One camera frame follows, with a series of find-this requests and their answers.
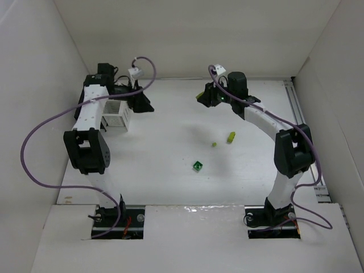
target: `white cable connector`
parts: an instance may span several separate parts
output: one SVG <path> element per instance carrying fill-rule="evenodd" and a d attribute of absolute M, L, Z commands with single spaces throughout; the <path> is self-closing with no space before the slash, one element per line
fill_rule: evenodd
<path fill-rule="evenodd" d="M 219 64 L 214 65 L 214 73 L 217 77 L 221 77 L 226 73 L 226 69 Z"/>
<path fill-rule="evenodd" d="M 139 67 L 132 67 L 128 69 L 130 75 L 131 86 L 134 88 L 135 81 L 144 76 L 144 72 Z"/>
<path fill-rule="evenodd" d="M 138 67 L 132 67 L 132 68 L 128 69 L 128 72 L 129 72 L 130 77 L 135 80 L 144 76 L 144 72 Z"/>

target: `green cube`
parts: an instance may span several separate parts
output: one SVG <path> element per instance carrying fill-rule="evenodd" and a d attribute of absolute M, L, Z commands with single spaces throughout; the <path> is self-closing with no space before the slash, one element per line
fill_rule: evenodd
<path fill-rule="evenodd" d="M 196 163 L 193 165 L 193 169 L 195 171 L 197 171 L 197 172 L 199 172 L 200 169 L 202 169 L 202 167 L 203 167 L 203 164 L 201 162 L 198 162 L 198 161 L 196 161 Z"/>

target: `white wall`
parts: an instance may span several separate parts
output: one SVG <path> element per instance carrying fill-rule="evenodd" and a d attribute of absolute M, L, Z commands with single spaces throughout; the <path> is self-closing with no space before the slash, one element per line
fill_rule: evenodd
<path fill-rule="evenodd" d="M 342 0 L 295 79 L 333 201 L 364 264 L 364 1 Z"/>
<path fill-rule="evenodd" d="M 20 146 L 39 122 L 78 101 L 87 71 L 52 0 L 0 5 L 0 272 L 27 273 L 56 191 L 29 180 Z M 69 115 L 31 140 L 26 158 L 45 183 L 60 184 Z"/>
<path fill-rule="evenodd" d="M 159 77 L 295 76 L 340 0 L 55 0 L 90 71 L 153 58 Z"/>

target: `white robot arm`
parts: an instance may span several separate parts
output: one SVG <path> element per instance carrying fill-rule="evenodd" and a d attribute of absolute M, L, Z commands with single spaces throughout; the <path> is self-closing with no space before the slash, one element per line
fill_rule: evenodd
<path fill-rule="evenodd" d="M 227 76 L 227 86 L 222 87 L 230 94 L 265 109 L 261 101 L 248 95 L 247 80 L 242 72 L 232 72 Z M 275 142 L 274 163 L 277 167 L 277 175 L 271 193 L 264 203 L 264 210 L 258 215 L 254 225 L 274 226 L 283 222 L 289 212 L 293 212 L 291 206 L 291 194 L 297 186 L 303 172 L 315 162 L 312 151 L 308 148 L 305 140 L 295 129 L 285 123 L 279 122 L 262 111 L 238 102 L 215 86 L 213 82 L 205 85 L 205 91 L 199 94 L 197 101 L 206 107 L 217 106 L 221 102 L 229 103 L 233 112 L 245 121 L 248 121 Z M 305 124 L 298 125 L 305 134 L 311 138 L 309 127 Z"/>
<path fill-rule="evenodd" d="M 108 98 L 94 100 L 109 95 L 127 94 L 139 90 L 138 81 L 128 85 L 114 83 L 115 67 L 110 64 L 98 64 L 97 74 L 87 75 L 79 103 L 91 100 L 76 110 L 76 124 L 72 131 L 66 131 L 63 139 L 68 151 L 72 166 L 79 169 L 87 177 L 93 187 L 99 188 L 119 202 L 120 208 L 125 210 L 125 203 L 121 194 L 116 190 L 107 171 L 110 165 L 110 150 L 100 133 L 102 113 Z M 150 101 L 143 92 L 128 97 L 118 97 L 126 100 L 128 106 L 136 113 L 153 112 Z M 102 193 L 97 193 L 100 208 L 115 213 L 115 204 Z"/>

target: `white enclosure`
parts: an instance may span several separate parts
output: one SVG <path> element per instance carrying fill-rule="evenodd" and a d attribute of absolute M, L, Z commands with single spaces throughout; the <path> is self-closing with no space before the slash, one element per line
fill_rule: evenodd
<path fill-rule="evenodd" d="M 103 268 L 102 264 L 94 263 L 100 250 L 103 261 L 109 265 L 105 272 L 123 272 L 120 265 L 128 261 L 123 268 L 125 272 L 130 272 L 128 269 L 172 272 L 173 264 L 178 265 L 180 272 L 243 269 L 265 272 L 268 268 L 291 272 L 288 264 L 282 269 L 276 263 L 280 253 L 289 255 L 293 264 L 301 266 L 295 272 L 305 272 L 305 265 L 310 266 L 311 272 L 361 272 L 359 259 L 364 263 L 362 14 L 363 0 L 0 0 L 0 272 L 96 273 Z M 251 91 L 268 100 L 264 104 L 283 117 L 292 121 L 301 118 L 301 109 L 302 118 L 311 127 L 325 183 L 333 202 L 344 207 L 353 242 L 338 205 L 318 204 L 312 188 L 297 194 L 297 200 L 329 217 L 333 231 L 302 224 L 301 241 L 261 243 L 246 238 L 246 228 L 240 219 L 241 205 L 260 204 L 270 191 L 275 176 L 271 172 L 274 145 L 262 132 L 243 124 L 227 105 L 216 109 L 189 106 L 195 103 L 193 96 L 202 91 L 209 79 L 159 80 L 152 87 L 155 93 L 147 95 L 156 106 L 154 116 L 133 114 L 129 132 L 122 135 L 110 130 L 105 134 L 108 145 L 114 149 L 115 161 L 110 170 L 115 177 L 132 170 L 139 179 L 126 188 L 119 184 L 120 191 L 126 189 L 125 198 L 131 204 L 186 207 L 148 206 L 148 240 L 142 242 L 124 241 L 127 245 L 123 245 L 117 241 L 81 241 L 89 235 L 91 221 L 86 216 L 94 211 L 95 195 L 64 190 L 59 194 L 33 184 L 21 168 L 20 146 L 38 123 L 77 103 L 85 76 L 96 72 L 97 63 L 117 65 L 123 73 L 139 55 L 153 59 L 159 78 L 202 78 L 208 76 L 209 64 L 220 63 L 229 71 L 259 77 L 251 80 Z M 141 62 L 140 66 L 146 68 L 149 77 L 150 68 Z M 292 76 L 296 76 L 298 100 L 290 87 Z M 171 102 L 179 96 L 183 99 L 174 107 Z M 172 118 L 177 119 L 184 111 L 188 113 L 184 119 L 173 123 Z M 195 115 L 201 120 L 194 121 Z M 168 135 L 167 129 L 155 130 L 158 121 L 176 131 Z M 202 121 L 206 121 L 203 132 L 177 129 L 183 124 L 201 127 Z M 66 115 L 44 126 L 29 142 L 26 160 L 42 182 L 84 183 L 70 166 L 66 170 L 68 157 L 62 136 L 74 123 L 72 114 Z M 216 124 L 223 124 L 220 130 Z M 212 142 L 212 136 L 222 139 L 230 128 L 231 131 L 237 128 L 235 146 L 225 150 L 218 147 L 220 157 L 215 160 L 201 144 Z M 194 133 L 195 138 L 191 139 L 188 133 Z M 160 152 L 158 147 L 163 146 L 160 137 L 166 134 L 170 138 L 163 147 L 165 151 Z M 259 156 L 254 157 L 254 150 L 259 151 Z M 189 173 L 187 164 L 191 162 L 181 167 L 179 158 L 168 158 L 173 152 L 186 152 L 194 158 L 204 156 L 207 162 L 204 172 L 199 176 Z M 244 155 L 254 160 L 247 161 Z M 166 160 L 167 173 L 162 173 L 162 166 L 151 162 L 155 158 Z M 138 172 L 135 168 L 138 163 L 143 163 L 146 172 Z M 228 166 L 228 171 L 214 173 L 209 169 L 213 164 Z M 160 181 L 156 183 L 158 172 Z M 156 184 L 144 185 L 145 190 L 138 191 L 136 187 L 149 174 L 152 174 L 149 182 Z M 128 181 L 133 178 L 130 174 L 125 177 Z M 313 181 L 311 172 L 304 177 L 307 182 Z M 175 182 L 171 187 L 169 180 Z M 227 181 L 230 184 L 226 187 L 223 183 Z M 147 195 L 154 185 L 161 187 L 155 187 Z M 251 194 L 243 190 L 245 186 Z M 196 209 L 191 205 L 201 205 L 202 200 L 207 205 L 219 203 L 226 207 L 190 213 L 191 208 Z M 221 215 L 231 225 L 217 220 Z M 298 215 L 313 218 L 299 210 Z M 172 220 L 175 233 L 188 231 L 187 240 L 174 236 L 167 225 L 158 227 L 160 222 Z M 225 232 L 220 233 L 214 225 Z M 175 248 L 168 244 L 171 240 Z M 196 258 L 210 247 L 214 249 L 212 256 Z M 189 249 L 193 249 L 194 257 L 185 265 Z M 129 256 L 120 258 L 115 254 L 121 251 L 129 251 Z M 142 253 L 144 262 L 133 263 L 133 253 Z M 250 256 L 254 253 L 270 257 L 273 266 L 264 267 L 256 256 Z M 208 259 L 214 263 L 206 267 Z M 250 260 L 258 265 L 242 265 Z"/>
<path fill-rule="evenodd" d="M 207 76 L 223 62 L 248 76 L 291 77 L 339 0 L 55 0 L 88 69 L 123 71 L 153 56 L 159 77 Z"/>

